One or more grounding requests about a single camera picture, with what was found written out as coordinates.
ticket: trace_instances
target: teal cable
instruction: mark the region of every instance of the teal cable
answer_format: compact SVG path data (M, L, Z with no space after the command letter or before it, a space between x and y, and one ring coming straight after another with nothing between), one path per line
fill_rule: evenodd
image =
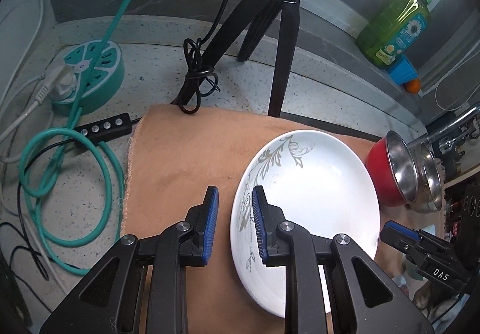
M40 133L36 135L35 137L30 140L28 145L25 147L25 149L22 152L22 157L20 159L20 165L19 165L19 179L20 183L22 184L22 187L25 191L25 199L27 203L28 210L30 214L32 214L34 218L34 222L38 228L38 232L40 235L40 240L42 241L42 244L44 245L45 249L47 252L50 254L52 259L63 269L65 269L67 272L77 274L79 276L85 275L88 270L87 269L76 269L65 262L63 262L56 254L53 253L51 250L47 239L51 240L52 242L61 245L61 246L68 246L68 247L78 247L78 246L83 246L87 243L90 243L93 241L105 228L105 225L108 221L109 214L111 211L111 201L112 201L112 185L111 185L111 179L110 179L110 174L109 171L106 167L105 161L101 157L101 154L99 151L94 147L93 143L89 140L86 140L84 136L79 134L77 131L72 130L74 128L81 116L81 111L82 107L80 106L80 101L82 98L82 94L85 90L86 84L88 83L90 77L92 76L93 69L95 66L95 63L98 61L100 58L100 54L104 50L106 44L110 40L115 28L117 27L121 17L124 15L129 3L131 0L123 0L121 3L115 17L113 18L112 23L110 24L109 28L107 29L107 32L102 38L102 41L98 45L97 52L93 56L92 60L90 61L90 65L88 69L84 72L84 75L80 76L80 81L79 85L77 87L75 99L72 105L72 109L70 111L70 115L68 117L68 121L66 124L66 128L59 128L59 129L50 129L43 131L43 133ZM105 208L102 213L102 218L100 219L97 227L87 236L79 238L77 240L62 240L61 238L55 237L54 235L50 234L47 232L42 225L42 217L41 217L41 206L42 206L42 199L45 195L47 195L52 188L54 187L55 183L57 182L57 178L60 172L60 167L63 161L63 157L65 154L65 146L59 147L56 152L54 153L53 157L51 158L45 173L42 176L41 182L38 186L37 189L34 189L29 186L29 173L25 173L25 167L28 163L28 159L30 155L32 154L33 150L38 146L40 143L42 143L45 139L52 138L53 136L56 135L64 135L66 137L72 137L72 138L82 138L78 139L80 142L83 143L83 140L88 141L89 145L83 143L94 155L95 159L97 159L100 168L102 169L102 173L104 174L105 178L105 184L106 184L106 195L105 195ZM119 238L119 231L121 228L121 214L122 214L122 204L123 204L123 195L124 195L124 174L122 167L120 163L118 162L118 159L116 158L115 154L112 152L112 150L107 146L106 143L102 142L99 145L102 150L105 152L109 160L111 161L115 173L117 175L117 179L119 182L119 221L118 221L118 228L117 228L117 239ZM32 207L30 197L35 197L36 203L35 203L35 208Z
M115 238L115 240L119 240L120 239L120 229L122 227L121 223L122 223L122 215L123 215L123 197L124 197L124 192L125 192L125 175L123 174L123 169L120 165L120 162L118 161L117 157L115 156L114 152L112 151L112 149L109 147L109 145L107 145L105 142L100 142L98 144L100 146L100 148L103 150L103 152L106 154L106 156L108 157L108 159L110 160L114 170L115 170L115 174L117 175L117 181L118 181L118 187L119 187L119 221L118 221L118 227L117 227L117 236Z

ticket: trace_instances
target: plate with floral pattern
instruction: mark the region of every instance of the plate with floral pattern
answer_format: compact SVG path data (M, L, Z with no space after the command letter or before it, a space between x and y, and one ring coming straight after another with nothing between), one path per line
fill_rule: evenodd
M373 259L380 232L377 195L362 161L345 143L314 130L273 139L248 165L235 194L230 220L232 256L243 286L265 310L285 316L285 267L267 268L258 253L251 204L262 185L269 204L313 235L343 233ZM325 274L319 266L325 310Z

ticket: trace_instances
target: black cable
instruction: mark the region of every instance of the black cable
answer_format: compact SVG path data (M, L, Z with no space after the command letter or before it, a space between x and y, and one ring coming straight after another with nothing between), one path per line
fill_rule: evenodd
M202 45L204 45L213 35L215 28L217 28L218 24L220 23L220 19L222 18L223 12L225 11L226 5L229 0L222 0L220 4L220 8L218 9L217 16L210 27L207 35L201 39L198 38L197 41L193 41L192 39L188 38L183 41L183 53L185 55L185 60L188 66L188 72L185 76L185 82L188 81L195 81L196 82L196 90L195 94L197 97L197 104L194 109L186 109L184 105L182 105L182 90L180 90L177 100L178 106L182 112L192 115L200 109L201 105L201 98L207 97L211 95L214 91L220 91L218 87L218 76L214 73L214 67L212 66L204 66L202 63L202 52L200 51ZM205 79L208 83L212 86L207 93L200 92L200 79Z
M15 247L12 249L11 254L10 254L10 262L9 262L9 265L8 265L9 268L10 268L10 270L12 270L11 267L12 267L12 264L13 264L13 262L14 262L13 259L14 259L15 253L16 253L18 250L25 250L26 252L30 252L30 249L28 249L28 248L25 247L25 246L22 246L22 245L17 245L17 246L15 246ZM36 254L36 255L38 255L38 256L41 256L41 255L42 255L42 253L37 252L37 251L35 251L35 250L33 251L33 253ZM55 261L54 261L53 258L51 258L51 257L49 257L49 256L47 256L47 258L49 259L50 262L55 263ZM81 269L81 268L79 268L78 266L75 266L75 265L72 265L72 264L67 264L67 265L68 265L68 266L71 266L72 268L75 268L75 269Z
M13 228L18 235L20 235L20 237L25 241L25 237L23 236L23 234L21 233L21 231L19 229L17 229L12 223L10 222L1 222L0 223L0 228L4 227L4 226L9 226L11 228Z
M37 298L37 300L42 304L43 307L45 307L45 309L51 314L52 313L52 310L49 308L49 306L47 306L45 304L45 302L40 299L40 296L37 295L35 293L35 291L32 289L32 287L27 283L27 281L25 281L24 279L22 279L17 273L15 273L14 271L11 271L11 274L13 274L18 280L20 280L22 283L25 284L25 286L30 290L30 292L32 292L32 295L35 296Z
M473 133L470 133L469 138L473 140L480 138L480 130L478 132L478 135L473 135Z
M445 311L442 315L440 315L437 319L435 319L435 320L431 323L431 325L433 326L433 325L434 325L435 323L437 323L441 318L443 318L453 307L455 307L455 306L457 305L457 303L462 299L463 295L464 295L464 294L460 294L460 295L458 296L458 299L455 300L455 303L453 303L453 304L447 309L447 311Z
M57 143L54 143L52 145L49 145L47 147L45 147L44 149L40 150L37 154L35 154L33 156L33 158L28 162L28 165L26 166L25 168L25 171L27 171L31 166L32 164L44 153L46 153L48 150L51 150L55 147L58 147L58 146L62 146L62 145L66 145L68 143L71 143L73 142L74 140L73 139L67 139L67 140L64 140L64 141L61 141L61 142L57 142ZM47 270L45 269L45 266L43 266L42 264L42 261L40 261L38 255L36 255L34 253L34 249L32 247L32 244L30 243L30 240L28 239L28 235L27 235L27 231L25 229L25 223L23 221L23 216L22 216L22 209L21 209L21 206L20 206L20 192L21 192L21 189L22 189L22 184L20 183L20 181L18 182L18 186L17 186L17 211L18 211L18 218L20 220L20 227L22 229L22 233L23 233L23 237L24 237L24 240L25 240L25 243L27 244L27 247L30 251L30 255L32 256L32 259L35 263L35 265L37 266L37 269L38 271L40 272L40 274L42 275L42 277L45 279L45 280L48 280L49 279L49 274L47 272Z

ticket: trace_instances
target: tripod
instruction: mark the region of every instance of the tripod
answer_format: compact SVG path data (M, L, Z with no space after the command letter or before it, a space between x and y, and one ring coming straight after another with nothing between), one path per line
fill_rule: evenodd
M279 117L290 76L293 54L297 44L300 23L300 0L242 0L225 20L202 55L205 67L215 67L235 39L250 24L245 39L237 55L237 60L245 62L255 50L260 40L282 11L278 35L277 57L268 106L268 115ZM205 77L186 78L172 104L186 105Z

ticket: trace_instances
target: speckled countertop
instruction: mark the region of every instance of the speckled countertop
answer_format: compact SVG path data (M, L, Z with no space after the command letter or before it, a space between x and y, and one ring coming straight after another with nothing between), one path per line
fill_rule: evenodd
M180 89L185 74L181 48L137 44L121 44L121 48L125 62L125 79L120 90L103 108L83 117L81 123L123 112L129 112L131 118L140 117L152 104L168 104ZM224 56L217 65L216 72L220 77L221 92L215 92L203 99L202 105L266 114L273 77L272 66L253 61L238 63L235 58ZM396 130L407 141L418 135L410 127L371 105L297 74L291 74L286 92L284 112L337 123L378 136L385 135L388 130ZM48 106L42 106L35 112L35 118L30 119L31 123L20 128L13 143L14 153L25 146L34 132L43 129L48 115ZM65 118L55 117L54 125L62 126L64 123ZM123 137L109 143L124 170L127 165L128 141L128 137ZM48 157L40 158L32 168L32 175L38 176L47 162ZM10 209L15 208L17 182L16 167L10 166L3 189L5 206ZM116 198L118 187L114 178L112 182ZM104 206L103 200L104 183L96 161L89 153L71 151L65 157L57 185L45 200L44 225L51 233L62 238L84 236L98 223ZM95 242L75 249L54 246L53 250L73 265L91 267L112 245L118 214L118 207L113 206L109 223ZM17 218L6 210L2 211L1 219L18 223ZM21 242L20 238L9 230L2 230L1 236L4 252L10 252L13 246ZM32 284L50 308L56 307L63 299L61 290L53 281L47 282L41 278L28 253L23 252L16 256L14 268ZM68 289L79 280L76 276L60 272ZM33 316L35 332L48 313L28 290L22 285L20 288Z

